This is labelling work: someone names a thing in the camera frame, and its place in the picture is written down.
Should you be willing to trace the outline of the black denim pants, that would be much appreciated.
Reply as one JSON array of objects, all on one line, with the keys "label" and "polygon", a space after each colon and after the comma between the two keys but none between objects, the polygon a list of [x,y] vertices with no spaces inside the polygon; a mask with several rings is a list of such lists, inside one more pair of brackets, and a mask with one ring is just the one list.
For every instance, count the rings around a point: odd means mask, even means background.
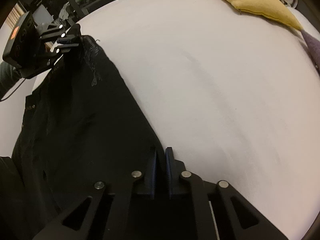
[{"label": "black denim pants", "polygon": [[1,239],[32,239],[97,181],[144,171],[163,148],[114,63],[84,35],[26,97],[1,158]]}]

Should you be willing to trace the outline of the white bed mattress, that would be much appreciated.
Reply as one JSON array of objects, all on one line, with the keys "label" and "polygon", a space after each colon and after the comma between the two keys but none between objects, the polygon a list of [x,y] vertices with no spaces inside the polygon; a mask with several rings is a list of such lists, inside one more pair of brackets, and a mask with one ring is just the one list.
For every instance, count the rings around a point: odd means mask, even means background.
[{"label": "white bed mattress", "polygon": [[[83,18],[156,133],[154,239],[194,239],[165,150],[286,239],[319,239],[319,73],[301,31],[226,0],[116,0]],[[22,78],[1,66],[1,94]]]}]

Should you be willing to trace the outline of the yellow pillow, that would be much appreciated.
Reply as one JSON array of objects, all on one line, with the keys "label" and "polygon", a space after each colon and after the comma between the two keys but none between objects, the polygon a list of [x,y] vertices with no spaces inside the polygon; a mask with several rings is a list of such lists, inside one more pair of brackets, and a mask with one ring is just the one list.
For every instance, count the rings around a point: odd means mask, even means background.
[{"label": "yellow pillow", "polygon": [[282,23],[298,31],[302,25],[294,14],[280,0],[226,0],[235,9],[254,15],[264,16],[270,20]]}]

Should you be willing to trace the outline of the purple pillow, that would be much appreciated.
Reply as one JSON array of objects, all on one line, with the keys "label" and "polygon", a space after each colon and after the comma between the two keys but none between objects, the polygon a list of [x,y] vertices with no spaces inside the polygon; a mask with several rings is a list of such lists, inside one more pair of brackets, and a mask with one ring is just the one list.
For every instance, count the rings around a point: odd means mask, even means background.
[{"label": "purple pillow", "polygon": [[306,45],[308,46],[308,49],[310,51],[310,54],[315,62],[317,72],[319,73],[320,68],[320,42],[316,38],[314,38],[312,35],[307,33],[305,30],[301,31],[302,36],[306,42]]}]

